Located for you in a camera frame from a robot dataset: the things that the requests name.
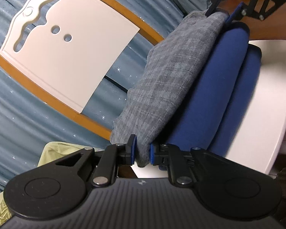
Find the grey plaid shorts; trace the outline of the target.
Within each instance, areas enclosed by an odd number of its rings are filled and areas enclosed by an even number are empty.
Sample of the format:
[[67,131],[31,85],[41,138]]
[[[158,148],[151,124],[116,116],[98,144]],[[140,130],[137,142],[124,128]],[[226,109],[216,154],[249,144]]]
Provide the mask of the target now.
[[193,11],[147,56],[139,81],[128,90],[126,105],[113,122],[110,142],[126,143],[137,136],[135,161],[149,164],[150,144],[169,122],[189,91],[223,28],[228,13],[206,16]]

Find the green covered sofa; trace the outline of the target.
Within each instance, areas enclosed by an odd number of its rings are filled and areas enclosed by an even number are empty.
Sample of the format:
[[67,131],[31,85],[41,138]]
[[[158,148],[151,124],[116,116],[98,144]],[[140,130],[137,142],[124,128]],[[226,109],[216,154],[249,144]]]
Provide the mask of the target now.
[[[84,148],[92,149],[93,147],[66,142],[49,142],[43,148],[37,167],[48,164]],[[93,149],[96,152],[103,151],[101,148],[94,147]]]

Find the folded navy blue garment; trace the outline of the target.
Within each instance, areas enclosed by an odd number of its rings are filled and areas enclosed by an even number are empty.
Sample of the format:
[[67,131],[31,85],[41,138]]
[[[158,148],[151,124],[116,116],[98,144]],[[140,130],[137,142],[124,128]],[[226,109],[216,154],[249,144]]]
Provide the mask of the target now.
[[249,44],[249,36],[243,22],[223,27],[206,65],[154,143],[226,156],[261,68],[261,49]]

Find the blue star curtain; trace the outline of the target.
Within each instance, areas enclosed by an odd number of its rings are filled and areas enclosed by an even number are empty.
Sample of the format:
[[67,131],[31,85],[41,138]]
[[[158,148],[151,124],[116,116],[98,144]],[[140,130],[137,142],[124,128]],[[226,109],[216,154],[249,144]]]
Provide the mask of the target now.
[[136,35],[152,47],[168,36],[117,0],[27,0],[10,22],[0,47],[0,67],[52,109],[109,144],[112,128],[83,111]]

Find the white wooden chair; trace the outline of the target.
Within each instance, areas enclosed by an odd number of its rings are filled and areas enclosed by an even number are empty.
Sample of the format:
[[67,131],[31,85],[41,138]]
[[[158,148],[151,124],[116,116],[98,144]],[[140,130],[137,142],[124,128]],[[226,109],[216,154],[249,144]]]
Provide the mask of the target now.
[[[0,0],[0,47],[10,22],[27,0]],[[117,0],[162,36],[183,19],[173,0]],[[112,128],[126,103],[126,91],[141,77],[152,45],[136,35],[110,68],[83,113]],[[14,176],[37,166],[44,145],[63,141],[104,147],[93,134],[31,94],[0,67],[0,190]]]

